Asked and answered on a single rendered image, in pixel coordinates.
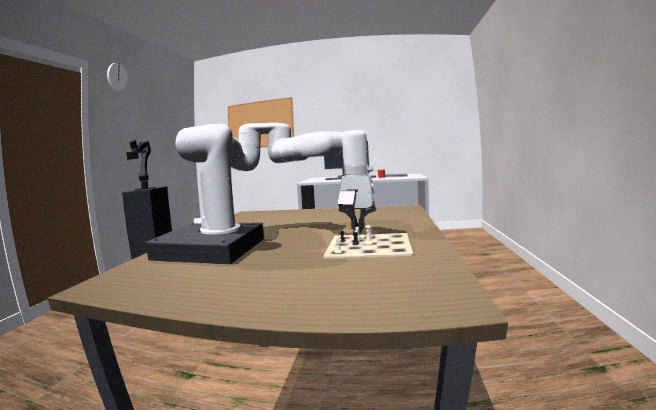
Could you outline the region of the chessboard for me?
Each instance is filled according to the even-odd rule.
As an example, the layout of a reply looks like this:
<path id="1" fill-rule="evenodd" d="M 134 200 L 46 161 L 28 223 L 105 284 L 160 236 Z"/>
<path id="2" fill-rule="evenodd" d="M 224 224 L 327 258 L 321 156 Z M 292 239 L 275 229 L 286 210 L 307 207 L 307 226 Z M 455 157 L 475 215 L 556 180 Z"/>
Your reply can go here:
<path id="1" fill-rule="evenodd" d="M 368 257 L 394 257 L 394 256 L 413 256 L 411 245 L 407 233 L 403 234 L 378 234 L 372 235 L 372 245 L 365 245 L 367 235 L 360 235 L 359 245 L 352 245 L 353 235 L 344 236 L 346 242 L 341 242 L 343 253 L 334 253 L 336 250 L 335 239 L 341 239 L 341 236 L 335 236 L 329 245 L 324 258 L 368 258 Z"/>

